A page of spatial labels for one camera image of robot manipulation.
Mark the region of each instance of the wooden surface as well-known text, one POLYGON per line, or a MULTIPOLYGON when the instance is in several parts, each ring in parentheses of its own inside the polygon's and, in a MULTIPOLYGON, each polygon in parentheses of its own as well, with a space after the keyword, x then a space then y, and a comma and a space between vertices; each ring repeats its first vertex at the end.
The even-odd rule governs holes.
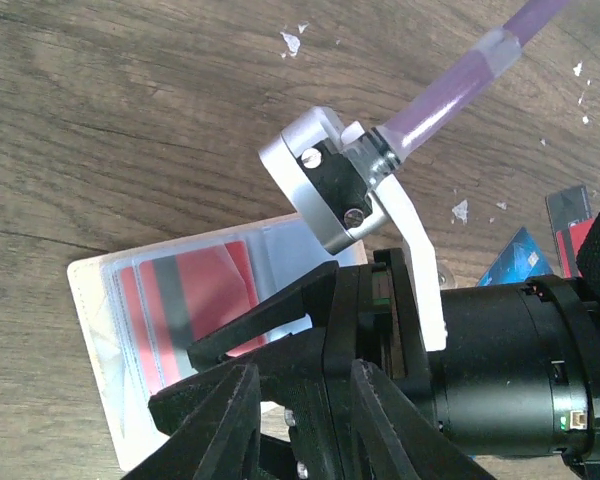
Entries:
MULTIPOLYGON (((314 104, 382 122, 521 4, 0 1, 0 479, 120 476, 69 262, 291 212, 260 146, 314 104), (279 32, 303 21, 283 59, 279 32)), ((584 182, 600 207, 600 0, 564 12, 399 177, 460 285, 522 225, 555 263, 544 196, 584 182)), ((557 460, 490 462, 571 478, 557 460)))

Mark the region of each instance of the purple tube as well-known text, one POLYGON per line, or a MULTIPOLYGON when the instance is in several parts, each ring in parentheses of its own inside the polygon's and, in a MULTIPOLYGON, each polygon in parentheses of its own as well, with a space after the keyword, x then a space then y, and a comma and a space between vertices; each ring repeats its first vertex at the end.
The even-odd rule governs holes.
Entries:
POLYGON ((569 0, 530 0, 494 28, 378 133, 400 163, 513 65, 526 44, 569 0))

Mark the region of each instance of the bolt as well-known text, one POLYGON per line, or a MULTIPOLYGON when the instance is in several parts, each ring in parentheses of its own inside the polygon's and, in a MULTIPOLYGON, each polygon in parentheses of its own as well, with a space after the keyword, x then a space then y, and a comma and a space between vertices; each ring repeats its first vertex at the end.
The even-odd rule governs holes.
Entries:
POLYGON ((316 148, 307 148, 300 156, 305 168, 316 168, 322 163, 322 154, 316 148))
POLYGON ((296 426, 296 417, 293 415, 293 410, 288 408, 284 409, 284 423, 287 424, 287 427, 296 426))
POLYGON ((300 478, 301 480, 306 480, 307 478, 309 478, 309 470, 307 470, 307 466, 304 463, 298 462, 297 471, 298 478, 300 478))
POLYGON ((350 208, 344 214, 344 224, 347 228, 356 228, 364 222, 364 212, 359 208, 350 208))

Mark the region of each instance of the black cylinder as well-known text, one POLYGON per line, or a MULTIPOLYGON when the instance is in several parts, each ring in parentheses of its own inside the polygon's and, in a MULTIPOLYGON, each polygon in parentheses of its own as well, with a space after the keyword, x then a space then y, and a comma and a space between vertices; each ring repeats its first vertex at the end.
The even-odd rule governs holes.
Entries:
POLYGON ((445 436, 471 455, 586 452, 590 392, 561 308, 531 284, 448 290, 442 305, 447 348, 429 361, 445 436))

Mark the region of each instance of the white paint speck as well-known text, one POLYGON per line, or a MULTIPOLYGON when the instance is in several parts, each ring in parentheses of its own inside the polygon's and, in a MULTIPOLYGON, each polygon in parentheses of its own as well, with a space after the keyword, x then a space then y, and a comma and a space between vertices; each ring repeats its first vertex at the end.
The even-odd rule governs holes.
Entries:
POLYGON ((575 67, 573 67, 573 74, 576 77, 579 77, 581 73, 582 73, 582 61, 580 61, 578 63, 578 65, 576 65, 575 67))
POLYGON ((466 225, 469 221, 469 202, 465 198, 458 205, 451 209, 451 213, 455 215, 458 220, 462 220, 462 224, 466 225))
POLYGON ((287 33, 285 31, 280 32, 282 38, 287 43, 287 48, 289 49, 289 55, 295 57, 298 55, 298 50, 300 49, 300 39, 291 33, 287 33))

